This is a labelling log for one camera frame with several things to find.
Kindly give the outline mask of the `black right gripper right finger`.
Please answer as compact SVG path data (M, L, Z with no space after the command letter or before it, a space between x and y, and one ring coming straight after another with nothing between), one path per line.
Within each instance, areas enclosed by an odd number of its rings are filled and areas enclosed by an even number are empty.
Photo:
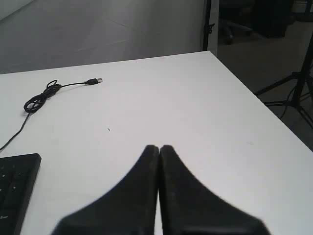
M160 150L159 200L165 235L268 235L258 218L241 211L205 187L174 148Z

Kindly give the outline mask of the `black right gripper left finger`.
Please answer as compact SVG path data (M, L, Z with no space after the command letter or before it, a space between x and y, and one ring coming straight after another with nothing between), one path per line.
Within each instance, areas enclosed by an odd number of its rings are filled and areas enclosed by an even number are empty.
M88 206L64 217L54 235L152 235L158 193L159 149L144 148L127 175Z

